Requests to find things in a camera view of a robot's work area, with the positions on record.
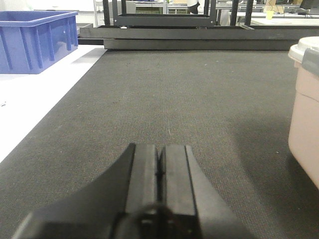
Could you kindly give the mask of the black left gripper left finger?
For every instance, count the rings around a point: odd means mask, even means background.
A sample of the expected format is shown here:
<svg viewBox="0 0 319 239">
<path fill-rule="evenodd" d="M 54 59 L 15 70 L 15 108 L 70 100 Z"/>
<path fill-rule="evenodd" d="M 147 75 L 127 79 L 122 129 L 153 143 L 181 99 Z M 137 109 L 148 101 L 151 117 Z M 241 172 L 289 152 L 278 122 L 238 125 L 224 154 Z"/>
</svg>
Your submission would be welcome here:
<svg viewBox="0 0 319 239">
<path fill-rule="evenodd" d="M 129 144 L 99 177 L 73 194 L 29 213 L 15 239 L 109 239 L 116 224 L 157 200 L 157 152 Z"/>
</svg>

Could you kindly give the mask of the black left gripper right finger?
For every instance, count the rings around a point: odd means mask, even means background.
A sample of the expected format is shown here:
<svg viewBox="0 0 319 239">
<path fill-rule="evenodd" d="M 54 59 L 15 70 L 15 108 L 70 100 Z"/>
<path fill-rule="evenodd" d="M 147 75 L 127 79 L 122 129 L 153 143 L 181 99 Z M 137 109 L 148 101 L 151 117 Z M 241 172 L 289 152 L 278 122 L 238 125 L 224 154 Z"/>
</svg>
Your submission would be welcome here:
<svg viewBox="0 0 319 239">
<path fill-rule="evenodd" d="M 177 219 L 170 238 L 254 238 L 202 172 L 190 146 L 164 147 L 160 164 L 162 198 Z"/>
</svg>

